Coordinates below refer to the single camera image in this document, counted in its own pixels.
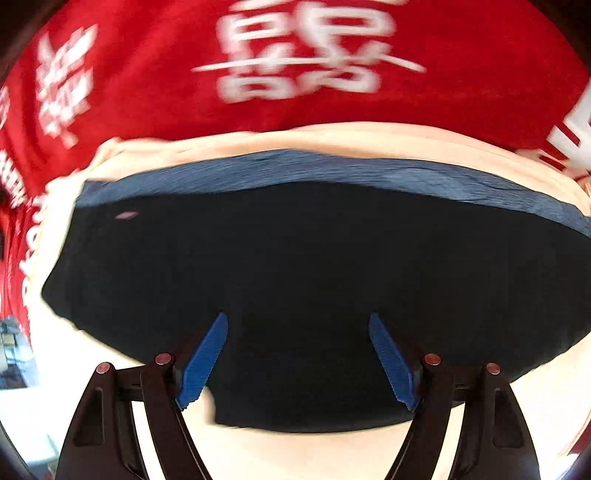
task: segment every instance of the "blue-gray fabric strip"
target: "blue-gray fabric strip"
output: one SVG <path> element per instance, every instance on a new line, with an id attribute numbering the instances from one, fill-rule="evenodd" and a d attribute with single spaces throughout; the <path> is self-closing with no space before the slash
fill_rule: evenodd
<path id="1" fill-rule="evenodd" d="M 152 170 L 118 181 L 89 181 L 76 206 L 158 194 L 231 192 L 302 181 L 358 184 L 518 210 L 591 236 L 591 222 L 577 207 L 496 175 L 425 160 L 347 158 L 302 150 L 265 151 Z"/>

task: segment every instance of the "blue gripper pad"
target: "blue gripper pad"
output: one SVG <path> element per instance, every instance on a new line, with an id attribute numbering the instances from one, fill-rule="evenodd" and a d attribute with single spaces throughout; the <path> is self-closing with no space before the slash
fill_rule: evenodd
<path id="1" fill-rule="evenodd" d="M 369 338 L 397 400 L 414 411 L 418 405 L 418 396 L 413 373 L 377 313 L 369 317 Z"/>
<path id="2" fill-rule="evenodd" d="M 183 385 L 177 396 L 177 403 L 181 410 L 187 408 L 201 395 L 227 338 L 228 318 L 220 313 L 183 371 Z"/>

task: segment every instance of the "cream colored cloth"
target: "cream colored cloth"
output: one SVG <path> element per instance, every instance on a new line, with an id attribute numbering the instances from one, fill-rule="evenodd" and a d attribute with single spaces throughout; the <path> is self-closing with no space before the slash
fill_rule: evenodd
<path id="1" fill-rule="evenodd" d="M 180 142 L 113 139 L 103 144 L 84 171 L 48 186 L 40 217 L 37 249 L 25 303 L 31 340 L 46 397 L 51 436 L 61 445 L 73 411 L 94 367 L 110 361 L 117 368 L 137 365 L 57 317 L 41 298 L 56 263 L 83 183 L 117 180 L 141 171 L 264 150 L 298 148 L 358 158 L 413 158 L 457 164 L 502 176 L 577 206 L 590 215 L 590 200 L 573 181 L 542 164 L 444 130 L 415 125 L 335 124 L 292 131 L 239 132 Z M 545 471 L 579 438 L 591 412 L 591 335 L 568 352 L 513 383 Z M 215 480 L 383 478 L 408 430 L 408 423 L 341 434 L 276 434 L 212 423 L 213 402 L 206 391 L 184 417 Z M 437 480 L 449 474 L 462 423 L 463 407 L 452 411 L 437 465 Z M 137 410 L 138 434 L 152 480 L 161 479 L 150 434 Z"/>

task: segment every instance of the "beige surface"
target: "beige surface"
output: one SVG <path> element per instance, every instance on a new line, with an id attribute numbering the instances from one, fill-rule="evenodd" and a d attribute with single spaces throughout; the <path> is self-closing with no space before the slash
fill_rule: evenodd
<path id="1" fill-rule="evenodd" d="M 33 256 L 26 303 L 31 340 L 46 399 L 40 408 L 51 418 L 51 435 L 63 441 L 69 419 L 93 368 L 111 361 L 118 368 L 136 365 L 53 314 L 40 291 L 57 260 L 74 201 L 86 178 L 119 179 L 165 166 L 276 148 L 305 148 L 354 157 L 419 158 L 457 163 L 504 176 L 526 187 L 576 205 L 589 214 L 589 198 L 572 180 L 552 169 L 491 145 L 429 127 L 390 124 L 340 124 L 269 134 L 237 133 L 183 142 L 112 140 L 93 164 L 48 187 Z M 571 350 L 513 383 L 540 458 L 542 469 L 564 455 L 578 438 L 591 411 L 591 335 Z M 293 435 L 231 429 L 211 423 L 213 404 L 202 395 L 185 412 L 196 445 L 215 480 L 383 478 L 404 439 L 408 424 L 344 434 Z M 452 411 L 448 435 L 434 478 L 447 479 L 461 426 L 462 408 Z M 150 445 L 145 419 L 138 417 L 152 480 L 162 478 Z"/>

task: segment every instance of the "black cloth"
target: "black cloth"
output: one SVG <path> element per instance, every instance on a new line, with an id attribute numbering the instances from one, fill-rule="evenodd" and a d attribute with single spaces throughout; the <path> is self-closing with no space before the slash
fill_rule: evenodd
<path id="1" fill-rule="evenodd" d="M 550 220 L 292 183 L 78 207 L 43 297 L 143 362 L 223 311 L 216 421 L 329 432 L 410 417 L 372 312 L 451 364 L 495 361 L 514 380 L 589 333 L 590 292 L 591 239 Z"/>

